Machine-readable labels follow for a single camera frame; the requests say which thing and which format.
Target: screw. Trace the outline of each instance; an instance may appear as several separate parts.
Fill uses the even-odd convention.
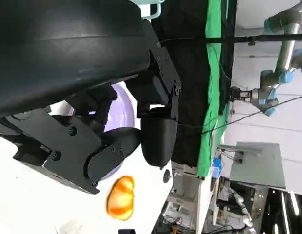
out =
[[[118,150],[118,155],[121,155],[122,153],[123,153],[123,149],[120,148],[120,149]]]
[[[99,181],[96,179],[95,181],[93,181],[92,186],[97,187],[98,183],[99,183]]]
[[[170,170],[166,170],[165,173],[164,173],[164,183],[168,183],[168,181],[170,180],[171,178],[171,175],[170,175]]]
[[[54,151],[52,154],[51,154],[51,157],[52,157],[52,160],[53,161],[59,161],[59,159],[61,158],[62,154],[60,151]]]
[[[179,86],[175,86],[175,94],[178,96],[180,92]]]
[[[76,127],[70,127],[68,130],[69,135],[74,136],[77,133],[77,128]]]

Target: ceiling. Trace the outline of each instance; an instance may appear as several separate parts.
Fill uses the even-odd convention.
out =
[[[299,0],[239,0],[236,25],[243,28],[263,28],[266,18],[299,2]]]

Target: gray panel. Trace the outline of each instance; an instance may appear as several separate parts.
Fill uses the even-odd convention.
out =
[[[234,160],[242,163],[232,164],[230,179],[244,183],[285,189],[285,178],[279,144],[238,142],[237,147],[258,148],[261,153],[235,153]]]

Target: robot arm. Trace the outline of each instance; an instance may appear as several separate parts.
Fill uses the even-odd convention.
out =
[[[264,29],[267,33],[297,34],[302,24],[302,2],[296,6],[279,12],[266,19]],[[295,41],[283,41],[280,47],[275,71],[262,71],[260,75],[260,87],[250,91],[241,91],[232,87],[231,100],[249,102],[266,116],[275,112],[274,105],[279,103],[276,97],[276,89],[293,80],[292,72],[295,68],[302,68],[302,51],[293,53]]]
[[[150,165],[169,162],[181,82],[134,3],[8,0],[0,35],[0,136],[18,147],[14,159],[91,194],[140,143]],[[120,81],[138,101],[141,130],[104,132]],[[75,114],[50,116],[45,107],[63,99]]]

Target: bolt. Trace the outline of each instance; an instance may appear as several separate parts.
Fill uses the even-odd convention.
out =
[[[53,161],[59,161],[59,159],[61,158],[62,154],[60,151],[54,151],[51,154],[52,160]]]
[[[27,111],[24,113],[19,113],[16,115],[13,115],[13,118],[17,119],[17,120],[26,120],[31,116],[32,112],[31,111]]]
[[[170,178],[171,178],[170,170],[167,169],[164,173],[164,183],[167,184]]]
[[[98,183],[99,183],[99,181],[96,179],[95,181],[93,181],[92,186],[97,187]]]
[[[123,153],[123,149],[120,148],[120,149],[118,150],[118,155],[121,155],[122,153]]]
[[[179,86],[175,86],[175,94],[178,96],[180,92]]]
[[[70,127],[68,130],[69,135],[74,136],[77,133],[77,128],[76,127]]]

